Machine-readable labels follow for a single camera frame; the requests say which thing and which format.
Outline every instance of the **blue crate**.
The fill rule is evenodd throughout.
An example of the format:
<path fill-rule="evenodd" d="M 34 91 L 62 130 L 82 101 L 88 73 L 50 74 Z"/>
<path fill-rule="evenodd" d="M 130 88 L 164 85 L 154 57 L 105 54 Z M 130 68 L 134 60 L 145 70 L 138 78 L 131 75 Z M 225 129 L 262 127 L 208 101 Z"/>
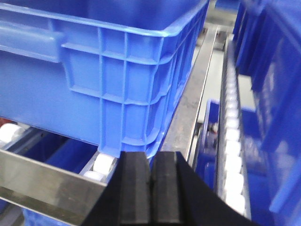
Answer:
<path fill-rule="evenodd" d="M 207 7 L 208 0 L 0 0 L 0 115 L 116 157 L 153 156 Z"/>
<path fill-rule="evenodd" d="M 198 161 L 196 173 L 213 189 L 215 179 L 215 151 L 206 147 L 206 131 L 208 123 L 217 123 L 219 117 L 219 102 L 209 100 L 204 118 L 203 130 L 199 138 Z M 244 135 L 253 140 L 260 138 L 256 113 L 250 109 L 242 109 Z M 270 196 L 266 171 L 262 170 L 263 156 L 246 149 L 246 165 L 251 204 L 252 220 L 261 226 L 274 226 L 273 216 L 269 210 Z"/>
<path fill-rule="evenodd" d="M 270 3 L 253 59 L 253 90 L 278 226 L 301 224 L 301 3 Z"/>
<path fill-rule="evenodd" d="M 237 11 L 239 8 L 240 0 L 217 0 L 215 3 L 216 8 Z"/>
<path fill-rule="evenodd" d="M 96 151 L 96 146 L 69 139 L 46 163 L 74 173 L 80 173 Z M 23 209 L 23 215 L 24 226 L 68 226 L 27 209 Z"/>
<path fill-rule="evenodd" d="M 250 75 L 249 66 L 265 18 L 264 7 L 270 0 L 242 0 L 233 30 L 238 72 Z"/>

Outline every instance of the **stainless steel bar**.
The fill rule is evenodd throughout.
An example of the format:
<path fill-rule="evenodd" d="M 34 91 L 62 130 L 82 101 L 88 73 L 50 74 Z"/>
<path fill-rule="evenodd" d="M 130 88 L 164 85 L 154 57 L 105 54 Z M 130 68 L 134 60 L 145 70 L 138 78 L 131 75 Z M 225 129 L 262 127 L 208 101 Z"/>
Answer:
<path fill-rule="evenodd" d="M 161 147 L 162 151 L 180 151 L 188 160 L 204 84 L 214 48 L 217 28 L 208 28 L 190 78 Z"/>
<path fill-rule="evenodd" d="M 0 197 L 15 205 L 77 226 L 104 188 L 103 183 L 0 150 Z"/>

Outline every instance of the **metal frame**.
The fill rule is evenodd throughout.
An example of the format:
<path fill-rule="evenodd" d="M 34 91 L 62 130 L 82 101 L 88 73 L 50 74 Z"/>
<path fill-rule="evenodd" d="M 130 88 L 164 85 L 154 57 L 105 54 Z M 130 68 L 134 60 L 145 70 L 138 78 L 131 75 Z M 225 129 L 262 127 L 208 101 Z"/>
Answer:
<path fill-rule="evenodd" d="M 161 147 L 162 151 L 181 152 L 190 165 L 194 162 L 191 152 L 193 137 L 197 128 L 198 113 L 204 86 L 214 49 L 217 27 L 207 29 L 202 47 L 187 81 L 174 117 Z"/>

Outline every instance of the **white roller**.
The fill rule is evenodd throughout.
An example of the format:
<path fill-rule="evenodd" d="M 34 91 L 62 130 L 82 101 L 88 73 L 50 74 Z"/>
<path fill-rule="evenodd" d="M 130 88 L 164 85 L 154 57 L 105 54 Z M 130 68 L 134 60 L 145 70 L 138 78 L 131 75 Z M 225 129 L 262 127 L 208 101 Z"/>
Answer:
<path fill-rule="evenodd" d="M 101 181 L 105 177 L 105 175 L 95 171 L 87 171 L 86 173 L 84 173 L 84 177 Z"/>
<path fill-rule="evenodd" d="M 238 101 L 237 100 L 226 101 L 226 109 L 229 108 L 238 109 Z"/>
<path fill-rule="evenodd" d="M 241 150 L 241 143 L 232 140 L 226 140 L 225 153 L 239 156 Z"/>
<path fill-rule="evenodd" d="M 0 140 L 7 144 L 20 137 L 24 131 L 25 129 L 21 126 L 6 123 L 0 128 Z"/>
<path fill-rule="evenodd" d="M 235 108 L 226 108 L 226 118 L 237 118 L 239 116 L 239 110 Z"/>
<path fill-rule="evenodd" d="M 237 119 L 237 118 L 226 118 L 225 127 L 226 128 L 238 129 L 239 128 L 239 119 Z"/>
<path fill-rule="evenodd" d="M 239 156 L 233 154 L 227 154 L 225 156 L 225 171 L 233 173 L 239 173 L 242 167 L 242 159 Z"/>
<path fill-rule="evenodd" d="M 241 194 L 244 187 L 244 177 L 240 173 L 226 172 L 224 189 L 226 192 Z"/>
<path fill-rule="evenodd" d="M 226 128 L 225 139 L 232 141 L 239 141 L 240 131 L 238 129 Z"/>
<path fill-rule="evenodd" d="M 237 100 L 237 95 L 233 95 L 233 94 L 226 95 L 226 101 L 229 100 Z"/>
<path fill-rule="evenodd" d="M 110 172 L 111 166 L 114 163 L 115 157 L 100 153 L 94 163 L 93 171 L 99 172 L 107 176 Z"/>
<path fill-rule="evenodd" d="M 246 209 L 246 200 L 241 194 L 227 192 L 225 203 L 239 214 L 243 215 Z"/>
<path fill-rule="evenodd" d="M 236 88 L 226 89 L 226 94 L 227 95 L 229 95 L 229 94 L 237 95 L 237 90 L 236 90 Z"/>
<path fill-rule="evenodd" d="M 227 82 L 226 89 L 228 88 L 236 88 L 236 82 Z"/>
<path fill-rule="evenodd" d="M 30 127 L 30 125 L 20 123 L 20 122 L 18 122 L 18 125 L 21 126 L 22 128 L 24 128 L 25 130 L 27 130 Z"/>

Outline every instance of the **blue storage box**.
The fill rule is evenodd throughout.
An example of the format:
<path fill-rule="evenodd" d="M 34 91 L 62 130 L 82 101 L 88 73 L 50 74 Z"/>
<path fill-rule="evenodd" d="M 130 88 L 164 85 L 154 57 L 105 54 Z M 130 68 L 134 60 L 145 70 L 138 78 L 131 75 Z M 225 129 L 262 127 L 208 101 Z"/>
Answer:
<path fill-rule="evenodd" d="M 0 0 L 0 115 L 107 154 L 158 150 L 208 0 Z"/>
<path fill-rule="evenodd" d="M 252 61 L 262 150 L 278 226 L 301 224 L 301 3 L 270 3 Z"/>
<path fill-rule="evenodd" d="M 257 46 L 265 17 L 263 11 L 270 0 L 241 0 L 233 30 L 236 44 L 236 67 L 240 74 L 250 75 L 249 66 Z"/>
<path fill-rule="evenodd" d="M 80 173 L 97 151 L 97 146 L 69 139 L 48 160 L 47 164 L 64 170 Z M 23 209 L 24 226 L 68 226 L 52 218 Z"/>
<path fill-rule="evenodd" d="M 216 150 L 210 142 L 208 125 L 218 122 L 219 102 L 209 100 L 204 118 L 203 129 L 199 137 L 198 161 L 196 173 L 213 189 L 215 180 Z M 269 210 L 270 196 L 268 178 L 264 164 L 263 152 L 260 149 L 250 148 L 251 144 L 258 145 L 260 133 L 257 115 L 254 111 L 242 109 L 243 128 L 245 135 L 246 165 L 248 170 L 249 194 L 252 220 L 261 226 L 274 226 L 274 219 Z"/>

